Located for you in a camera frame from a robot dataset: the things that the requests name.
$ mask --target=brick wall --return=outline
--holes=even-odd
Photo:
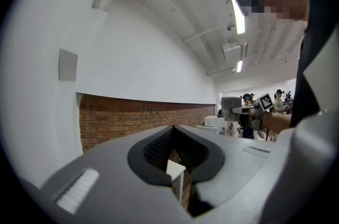
[[[84,95],[80,103],[80,133],[83,150],[97,144],[150,128],[183,124],[196,127],[213,104],[182,104],[124,100]]]

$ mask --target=ceiling light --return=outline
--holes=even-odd
[[[242,67],[243,67],[243,61],[240,60],[237,64],[237,73],[240,73],[242,71]]]
[[[243,16],[237,2],[235,0],[231,0],[234,14],[235,14],[235,21],[237,24],[237,33],[242,34],[245,33],[245,17]]]

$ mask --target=person wearing headset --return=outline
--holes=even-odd
[[[248,16],[249,11],[272,12],[278,19],[299,20],[305,23],[292,114],[265,112],[261,118],[261,127],[276,133],[295,127],[303,118],[320,111],[304,71],[331,35],[337,23],[337,16],[331,11],[327,0],[236,0],[236,2],[245,16]]]
[[[274,100],[274,111],[275,113],[279,113],[279,114],[283,114],[284,113],[284,105],[282,103],[282,100],[281,100],[281,95],[282,95],[282,91],[281,89],[278,89],[276,91],[276,98]]]
[[[252,105],[252,97],[248,93],[244,94],[243,99],[244,107]]]
[[[243,99],[244,99],[244,102],[245,102],[244,103],[244,107],[252,105],[252,103],[251,103],[251,99],[252,98],[251,98],[251,96],[248,93],[244,94]],[[243,138],[254,139],[253,132],[254,132],[254,130],[253,130],[252,127],[245,126],[244,130],[243,130]]]

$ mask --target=white ceiling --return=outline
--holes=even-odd
[[[229,0],[138,0],[187,44],[205,66],[207,74],[220,78],[232,74],[222,45],[248,42],[243,71],[252,66],[293,59],[299,55],[304,25],[295,21],[276,21],[269,15],[247,17],[246,32],[237,35],[233,7]]]

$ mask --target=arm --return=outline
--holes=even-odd
[[[278,113],[264,113],[263,128],[272,132],[280,133],[282,130],[290,128],[292,114],[283,115]]]

